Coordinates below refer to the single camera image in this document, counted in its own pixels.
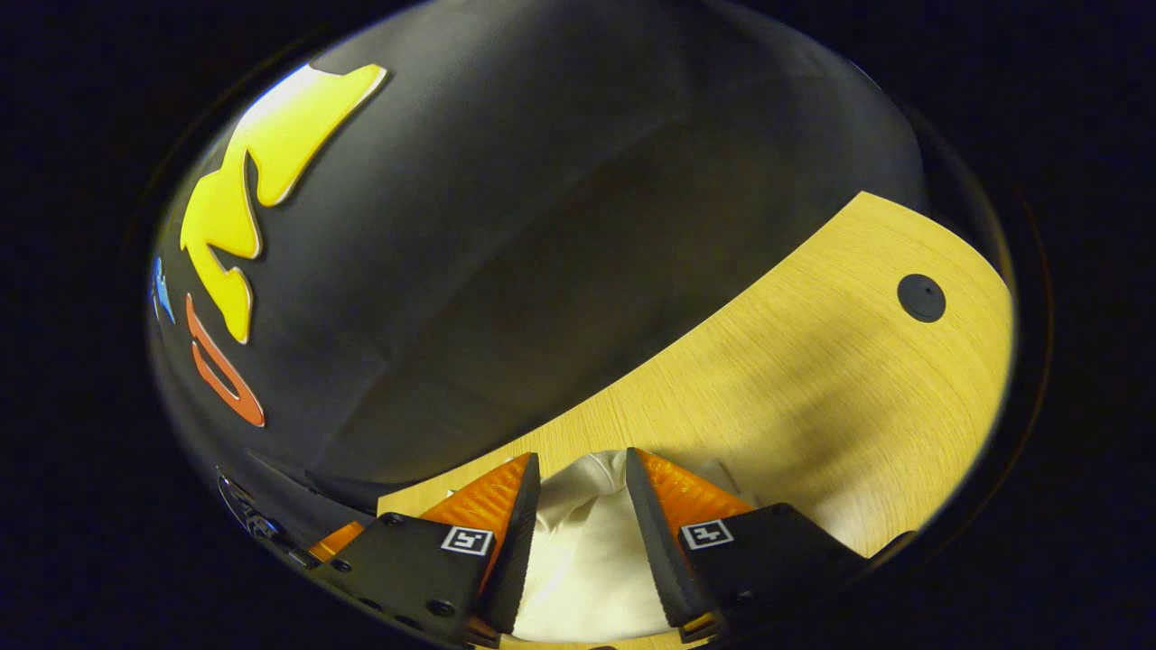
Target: light wood surface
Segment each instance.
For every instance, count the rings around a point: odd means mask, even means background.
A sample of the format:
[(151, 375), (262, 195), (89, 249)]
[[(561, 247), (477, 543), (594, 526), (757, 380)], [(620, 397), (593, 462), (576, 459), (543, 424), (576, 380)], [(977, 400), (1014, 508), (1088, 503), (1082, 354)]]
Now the light wood surface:
[[(901, 306), (897, 286), (911, 273), (943, 289), (936, 323)], [(924, 525), (977, 458), (1002, 402), (1011, 340), (1010, 295), (979, 253), (860, 193), (646, 363), (539, 429), (383, 496), (378, 512), (422, 512), (527, 451), (546, 478), (585, 453), (638, 446), (688, 467), (718, 458), (761, 504), (788, 502), (869, 556)], [(672, 631), (610, 645), (677, 641)], [(531, 647), (547, 645), (503, 642)]]

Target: screw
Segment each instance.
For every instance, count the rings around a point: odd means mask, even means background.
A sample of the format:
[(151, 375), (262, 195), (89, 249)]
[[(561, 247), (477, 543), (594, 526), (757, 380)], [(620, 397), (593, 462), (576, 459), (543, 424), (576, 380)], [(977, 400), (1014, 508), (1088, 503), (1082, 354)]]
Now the screw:
[(445, 600), (430, 600), (425, 604), (425, 608), (435, 616), (442, 616), (443, 619), (449, 619), (458, 611), (452, 604)]

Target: black helmet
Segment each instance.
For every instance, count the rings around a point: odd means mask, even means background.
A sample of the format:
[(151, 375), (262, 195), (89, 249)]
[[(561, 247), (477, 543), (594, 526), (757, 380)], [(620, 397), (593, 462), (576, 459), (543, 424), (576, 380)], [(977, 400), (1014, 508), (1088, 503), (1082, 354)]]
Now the black helmet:
[(1015, 360), (966, 168), (729, 2), (424, 3), (170, 187), (148, 331), (183, 444), (431, 643), (680, 647), (833, 593), (978, 466)]

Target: white cloth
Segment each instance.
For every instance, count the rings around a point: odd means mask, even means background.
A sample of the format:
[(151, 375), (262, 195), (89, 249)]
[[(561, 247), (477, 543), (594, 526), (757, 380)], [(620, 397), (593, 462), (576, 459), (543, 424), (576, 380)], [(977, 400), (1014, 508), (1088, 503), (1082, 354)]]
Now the white cloth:
[[(670, 629), (625, 489), (624, 468), (624, 450), (602, 451), (542, 481), (513, 636), (610, 643)], [(717, 460), (692, 471), (735, 493)], [(750, 494), (739, 497), (755, 505)]]

